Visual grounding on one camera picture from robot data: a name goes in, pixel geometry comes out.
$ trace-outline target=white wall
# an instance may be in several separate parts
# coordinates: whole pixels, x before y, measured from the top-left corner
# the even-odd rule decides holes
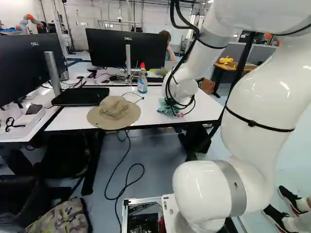
[[[0,0],[0,20],[4,24],[3,28],[14,28],[26,14],[44,21],[39,0]],[[30,22],[27,26],[33,33],[37,33],[34,24]]]
[[[44,12],[47,21],[54,19],[52,8],[52,0],[42,0]],[[64,7],[61,0],[55,0],[56,8],[63,15],[65,20]],[[127,5],[121,3],[122,18],[128,20]],[[71,28],[72,37],[76,49],[87,49],[87,40],[85,28],[98,28],[97,20],[117,20],[119,16],[119,2],[108,0],[69,0],[67,2],[68,22]],[[190,8],[181,8],[185,18],[190,17]],[[144,25],[143,30],[146,33],[158,33],[161,30],[167,30],[172,35],[172,45],[179,45],[182,35],[187,30],[175,29],[170,21],[169,9],[167,6],[159,6],[154,4],[144,5]],[[175,21],[178,25],[185,25],[177,16]],[[141,4],[135,4],[135,21],[141,22]],[[87,22],[87,26],[77,25],[76,22]],[[113,30],[121,30],[120,25],[114,25]],[[123,26],[123,30],[127,31],[128,26]]]

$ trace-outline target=shoe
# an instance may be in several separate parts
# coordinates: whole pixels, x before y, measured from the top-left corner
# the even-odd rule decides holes
[[[289,207],[297,217],[307,212],[307,211],[300,211],[297,207],[296,201],[301,199],[300,197],[293,194],[291,191],[289,191],[287,188],[281,185],[278,187],[277,190],[281,198],[285,201],[286,204],[289,205]]]
[[[267,208],[262,210],[262,214],[275,226],[275,228],[281,233],[293,233],[286,230],[282,219],[289,217],[288,213],[281,213],[275,209],[272,205],[268,205]]]

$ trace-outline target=water bottle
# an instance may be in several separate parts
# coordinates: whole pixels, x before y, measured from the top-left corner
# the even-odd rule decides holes
[[[148,81],[146,78],[145,63],[140,64],[140,72],[137,79],[137,91],[145,94],[147,92]]]

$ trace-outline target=yellow toy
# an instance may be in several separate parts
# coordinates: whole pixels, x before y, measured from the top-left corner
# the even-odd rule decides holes
[[[233,58],[229,58],[229,56],[219,59],[219,63],[222,63],[224,65],[228,65],[228,63],[230,62],[233,62]]]

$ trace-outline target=hat brim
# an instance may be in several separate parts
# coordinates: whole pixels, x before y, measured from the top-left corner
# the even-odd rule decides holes
[[[111,119],[105,114],[99,114],[99,106],[93,107],[87,114],[86,118],[90,124],[104,130],[118,130],[132,125],[140,117],[140,107],[130,103],[128,113],[121,119]]]

